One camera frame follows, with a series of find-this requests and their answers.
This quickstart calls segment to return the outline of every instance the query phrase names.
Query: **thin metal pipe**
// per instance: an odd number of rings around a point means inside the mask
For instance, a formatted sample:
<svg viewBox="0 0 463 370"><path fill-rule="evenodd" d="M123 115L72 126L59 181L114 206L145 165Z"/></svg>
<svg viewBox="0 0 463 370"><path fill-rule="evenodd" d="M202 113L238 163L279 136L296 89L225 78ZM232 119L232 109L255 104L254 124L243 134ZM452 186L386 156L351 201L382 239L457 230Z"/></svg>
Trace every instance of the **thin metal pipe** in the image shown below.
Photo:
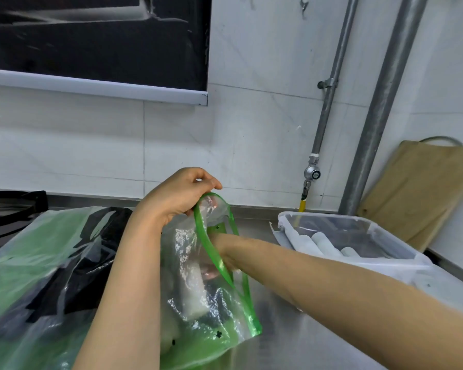
<svg viewBox="0 0 463 370"><path fill-rule="evenodd" d="M402 0L338 213L354 216L381 142L427 0Z"/></svg>
<svg viewBox="0 0 463 370"><path fill-rule="evenodd" d="M331 76L329 77L331 85L327 87L326 95L324 96L324 103L322 104L319 124L317 125L317 131L315 133L314 145L312 145L313 154L319 154L319 151L321 150L322 139L324 138L327 120L329 118L329 113L331 112L334 93L336 92L336 87L338 86L341 65L343 64L343 59L345 58L346 46L348 45L348 38L350 37L350 32L352 31L353 18L355 17L357 4L358 0L348 0L345 19L343 20L340 39L338 41L338 47L336 48L336 54L334 56L333 68L331 69Z"/></svg>

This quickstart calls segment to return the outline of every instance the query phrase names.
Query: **stainless steel countertop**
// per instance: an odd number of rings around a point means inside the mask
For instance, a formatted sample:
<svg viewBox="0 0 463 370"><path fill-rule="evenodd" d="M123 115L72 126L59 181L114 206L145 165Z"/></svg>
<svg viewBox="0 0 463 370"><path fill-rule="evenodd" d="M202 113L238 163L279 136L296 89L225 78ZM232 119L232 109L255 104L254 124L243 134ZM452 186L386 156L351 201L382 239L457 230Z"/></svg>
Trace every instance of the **stainless steel countertop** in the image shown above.
<svg viewBox="0 0 463 370"><path fill-rule="evenodd" d="M241 235L277 244L268 221L240 218L235 221ZM263 325L263 334L230 350L205 368L227 370L385 368L258 282L251 280L250 287L255 311Z"/></svg>

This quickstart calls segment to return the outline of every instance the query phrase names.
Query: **cutting board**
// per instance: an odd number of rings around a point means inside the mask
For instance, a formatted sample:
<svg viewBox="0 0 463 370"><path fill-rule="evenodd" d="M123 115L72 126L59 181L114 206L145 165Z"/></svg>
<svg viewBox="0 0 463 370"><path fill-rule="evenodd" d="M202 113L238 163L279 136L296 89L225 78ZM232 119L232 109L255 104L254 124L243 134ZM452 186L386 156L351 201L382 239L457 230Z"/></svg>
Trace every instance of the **cutting board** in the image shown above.
<svg viewBox="0 0 463 370"><path fill-rule="evenodd" d="M423 252L463 198L463 146L403 141L358 215Z"/></svg>

